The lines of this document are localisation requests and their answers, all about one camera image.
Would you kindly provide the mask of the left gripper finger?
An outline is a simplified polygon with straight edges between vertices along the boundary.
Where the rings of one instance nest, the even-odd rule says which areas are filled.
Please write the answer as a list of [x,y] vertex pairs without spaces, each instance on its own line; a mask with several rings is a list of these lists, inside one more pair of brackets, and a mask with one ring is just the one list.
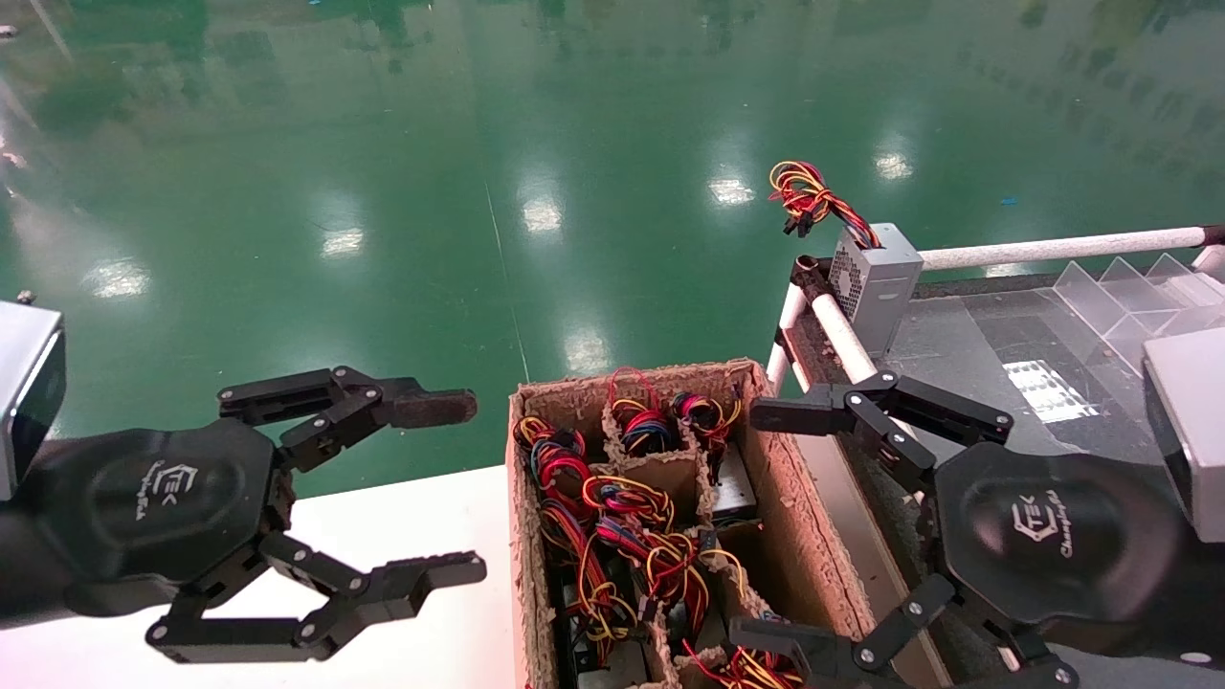
[[219,416],[246,425],[287,421],[281,465],[303,474],[385,427],[424,429],[458,425],[477,417],[470,389],[429,391],[415,378],[372,378],[354,367],[298,371],[221,389]]

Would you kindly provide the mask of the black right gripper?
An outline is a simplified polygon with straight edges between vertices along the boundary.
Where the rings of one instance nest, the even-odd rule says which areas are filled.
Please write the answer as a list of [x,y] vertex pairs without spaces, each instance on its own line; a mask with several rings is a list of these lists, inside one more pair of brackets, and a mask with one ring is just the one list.
[[[957,580],[924,577],[860,641],[748,615],[729,623],[731,644],[791,660],[804,688],[905,688],[891,668],[895,655],[968,600],[1009,625],[1133,622],[1189,543],[1189,523],[1158,466],[1089,454],[1016,454],[1001,446],[1013,428],[1005,411],[897,371],[813,384],[797,398],[758,397],[748,406],[748,425],[862,436],[907,492],[929,493],[933,481],[938,563]],[[968,449],[935,470],[935,454],[910,428]],[[1016,671],[964,687],[1080,685],[1077,671],[1036,633],[1007,633],[993,623],[986,633],[1012,651]]]

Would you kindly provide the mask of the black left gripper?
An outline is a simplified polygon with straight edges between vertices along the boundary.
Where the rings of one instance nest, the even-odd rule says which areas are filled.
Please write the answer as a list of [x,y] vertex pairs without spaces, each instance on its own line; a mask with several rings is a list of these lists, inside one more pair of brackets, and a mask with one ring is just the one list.
[[[180,664],[327,661],[372,625],[415,618],[434,591],[488,575],[477,552],[360,573],[274,532],[292,501],[273,441],[233,419],[64,441],[27,479],[28,523],[78,584],[187,584],[145,634]],[[270,568],[323,604],[303,619],[206,615]]]

